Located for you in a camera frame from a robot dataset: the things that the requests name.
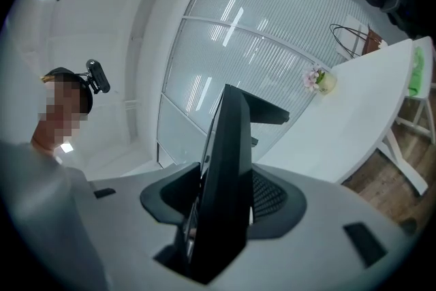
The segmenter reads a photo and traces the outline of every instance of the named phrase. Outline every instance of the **small vase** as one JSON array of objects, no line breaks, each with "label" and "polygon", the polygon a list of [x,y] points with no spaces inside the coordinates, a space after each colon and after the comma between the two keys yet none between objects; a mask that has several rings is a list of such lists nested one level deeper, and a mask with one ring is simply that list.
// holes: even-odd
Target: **small vase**
[{"label": "small vase", "polygon": [[324,77],[318,83],[318,86],[320,87],[318,91],[323,95],[327,95],[329,92],[331,92],[334,89],[335,85],[336,85],[336,78],[329,72],[325,72]]}]

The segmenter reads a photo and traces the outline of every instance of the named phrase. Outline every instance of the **ceiling light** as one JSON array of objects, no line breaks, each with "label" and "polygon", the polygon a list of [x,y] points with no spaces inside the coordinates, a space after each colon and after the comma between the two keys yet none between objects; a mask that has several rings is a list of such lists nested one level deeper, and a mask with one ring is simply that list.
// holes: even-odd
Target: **ceiling light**
[{"label": "ceiling light", "polygon": [[64,153],[69,153],[70,151],[73,151],[73,147],[69,142],[61,144],[61,148]]}]

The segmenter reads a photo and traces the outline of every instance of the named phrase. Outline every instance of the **curved white table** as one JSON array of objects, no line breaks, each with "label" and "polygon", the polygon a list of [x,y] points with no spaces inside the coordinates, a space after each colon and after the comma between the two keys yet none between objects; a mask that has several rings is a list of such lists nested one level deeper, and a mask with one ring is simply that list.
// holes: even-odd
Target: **curved white table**
[{"label": "curved white table", "polygon": [[405,40],[332,68],[336,87],[317,94],[259,164],[342,183],[379,148],[423,194],[390,129],[409,83],[413,42]]}]

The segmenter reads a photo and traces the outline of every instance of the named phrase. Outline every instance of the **flower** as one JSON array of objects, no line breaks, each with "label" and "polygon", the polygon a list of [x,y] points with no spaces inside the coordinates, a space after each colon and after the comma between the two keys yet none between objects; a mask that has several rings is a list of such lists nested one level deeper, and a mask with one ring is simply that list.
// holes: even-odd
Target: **flower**
[{"label": "flower", "polygon": [[318,90],[320,86],[318,83],[324,77],[324,71],[319,65],[313,65],[302,74],[302,81],[304,86],[310,91]]}]

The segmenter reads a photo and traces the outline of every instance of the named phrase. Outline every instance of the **green object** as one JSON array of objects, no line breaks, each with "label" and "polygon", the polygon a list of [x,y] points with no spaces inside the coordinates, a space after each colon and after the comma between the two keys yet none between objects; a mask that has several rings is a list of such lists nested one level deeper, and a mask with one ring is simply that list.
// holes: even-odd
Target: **green object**
[{"label": "green object", "polygon": [[319,84],[321,82],[322,78],[324,77],[324,75],[326,75],[326,73],[321,71],[321,70],[318,70],[318,74],[319,74],[319,76],[318,76],[318,78],[316,80],[317,84]]},{"label": "green object", "polygon": [[416,96],[421,89],[422,70],[424,69],[424,53],[421,47],[415,49],[414,68],[409,81],[409,95]]}]

